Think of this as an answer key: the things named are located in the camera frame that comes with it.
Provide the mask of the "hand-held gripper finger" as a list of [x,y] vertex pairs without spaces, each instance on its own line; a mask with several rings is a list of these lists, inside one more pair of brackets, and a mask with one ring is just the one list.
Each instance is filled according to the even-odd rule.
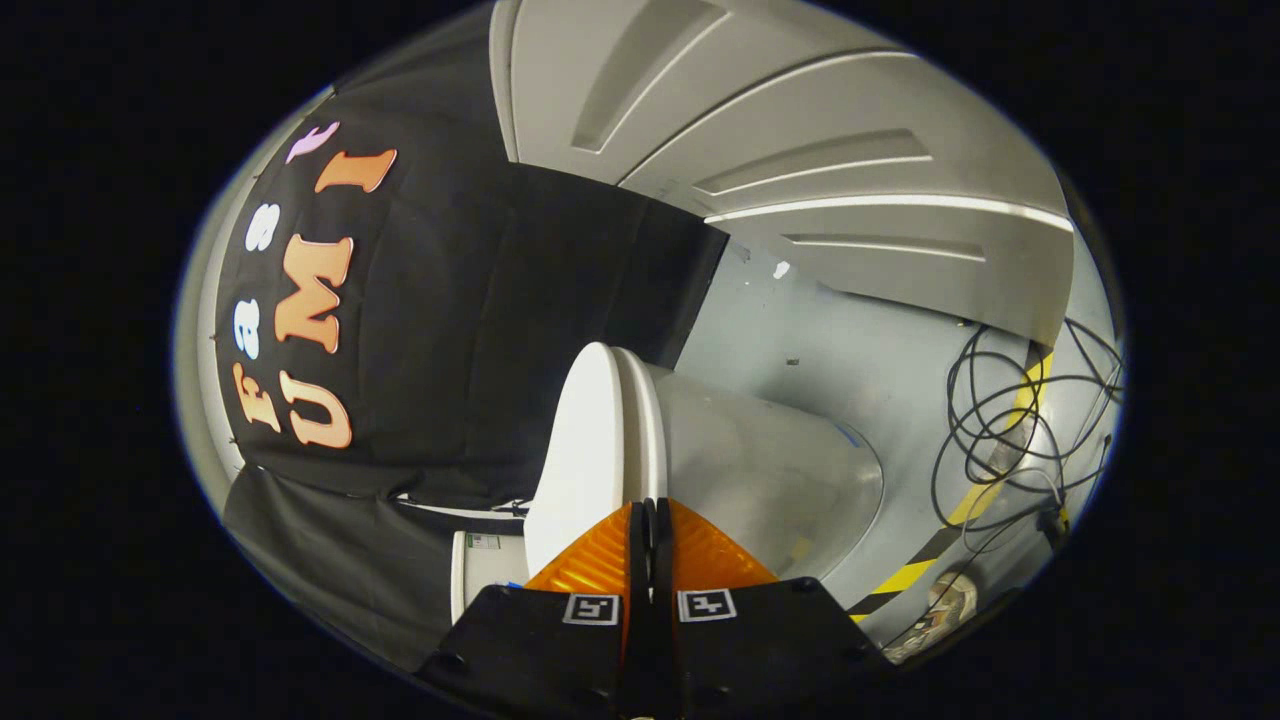
[[672,498],[652,510],[652,597],[677,717],[842,719],[895,674],[818,579],[777,577]]
[[486,585],[415,676],[488,719],[622,717],[654,625],[653,507],[613,511],[522,585]]

